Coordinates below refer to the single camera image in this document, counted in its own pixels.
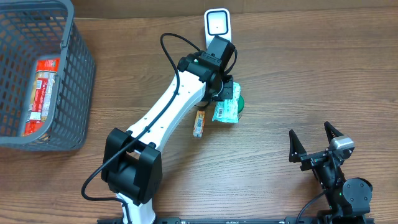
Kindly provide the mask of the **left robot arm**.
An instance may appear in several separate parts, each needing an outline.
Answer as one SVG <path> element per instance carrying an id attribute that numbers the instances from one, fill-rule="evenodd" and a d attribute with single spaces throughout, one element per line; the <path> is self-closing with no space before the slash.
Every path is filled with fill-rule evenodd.
<path id="1" fill-rule="evenodd" d="M 101 179 L 122 205 L 110 223 L 154 223 L 152 199 L 162 181 L 162 150 L 179 122 L 201 101 L 230 100 L 229 60 L 236 47 L 219 35 L 206 50 L 182 57 L 174 79 L 155 105 L 127 131 L 113 129 L 106 139 Z"/>

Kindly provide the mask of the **orange Kleenex tissue pack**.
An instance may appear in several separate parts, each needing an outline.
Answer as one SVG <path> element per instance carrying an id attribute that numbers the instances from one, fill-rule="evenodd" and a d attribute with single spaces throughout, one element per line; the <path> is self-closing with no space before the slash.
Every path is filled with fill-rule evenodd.
<path id="1" fill-rule="evenodd" d="M 195 117 L 195 124 L 193 128 L 193 135 L 195 137 L 202 137 L 203 129 L 205 124 L 205 112 L 202 110 L 197 111 L 197 115 Z"/>

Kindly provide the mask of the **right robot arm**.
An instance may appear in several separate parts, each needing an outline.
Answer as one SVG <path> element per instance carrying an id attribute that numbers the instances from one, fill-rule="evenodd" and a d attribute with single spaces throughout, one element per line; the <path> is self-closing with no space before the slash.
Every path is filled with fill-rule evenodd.
<path id="1" fill-rule="evenodd" d="M 329 145 L 320 152 L 309 154 L 294 130 L 289 131 L 289 161 L 300 163 L 302 171 L 311 170 L 321 185 L 322 192 L 306 203 L 295 223 L 373 223 L 366 218 L 370 212 L 372 184 L 360 177 L 346 179 L 341 166 L 355 149 L 354 141 L 339 132 L 331 123 L 324 122 Z M 321 197 L 328 202 L 328 210 L 320 210 L 315 217 L 304 217 L 306 209 Z"/>

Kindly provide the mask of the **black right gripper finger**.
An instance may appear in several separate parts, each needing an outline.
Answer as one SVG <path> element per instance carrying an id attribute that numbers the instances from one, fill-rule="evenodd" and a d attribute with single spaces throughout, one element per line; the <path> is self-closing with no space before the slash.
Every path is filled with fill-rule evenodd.
<path id="1" fill-rule="evenodd" d="M 307 152 L 304 149 L 302 143 L 298 139 L 295 131 L 291 129 L 289 131 L 289 141 L 290 141 L 290 149 L 289 149 L 289 162 L 300 162 L 301 157 L 306 156 Z"/>
<path id="2" fill-rule="evenodd" d="M 328 142 L 331 143 L 332 139 L 341 137 L 343 134 L 339 132 L 330 122 L 324 122 L 324 128 L 326 131 L 326 136 L 328 138 Z"/>

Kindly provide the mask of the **teal wet wipes pack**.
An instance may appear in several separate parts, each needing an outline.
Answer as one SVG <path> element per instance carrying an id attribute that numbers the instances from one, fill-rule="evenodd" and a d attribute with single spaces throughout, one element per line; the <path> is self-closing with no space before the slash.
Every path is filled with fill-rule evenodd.
<path id="1" fill-rule="evenodd" d="M 233 83 L 233 98 L 217 102 L 212 121 L 222 123 L 238 123 L 238 99 L 241 96 L 241 85 Z"/>

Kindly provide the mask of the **green lid jar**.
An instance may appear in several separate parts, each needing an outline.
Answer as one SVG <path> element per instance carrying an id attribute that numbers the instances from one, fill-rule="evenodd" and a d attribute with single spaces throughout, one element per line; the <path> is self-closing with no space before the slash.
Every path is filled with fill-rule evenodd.
<path id="1" fill-rule="evenodd" d="M 238 99 L 238 119 L 242 117 L 243 109 L 244 109 L 244 98 L 240 96 Z"/>

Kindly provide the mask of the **orange red noodle packet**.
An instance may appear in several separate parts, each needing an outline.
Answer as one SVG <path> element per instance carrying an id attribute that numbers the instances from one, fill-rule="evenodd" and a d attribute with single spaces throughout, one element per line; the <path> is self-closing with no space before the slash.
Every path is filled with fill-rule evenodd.
<path id="1" fill-rule="evenodd" d="M 59 61 L 59 58 L 37 61 L 23 136 L 38 131 L 49 116 L 52 89 L 55 84 Z"/>

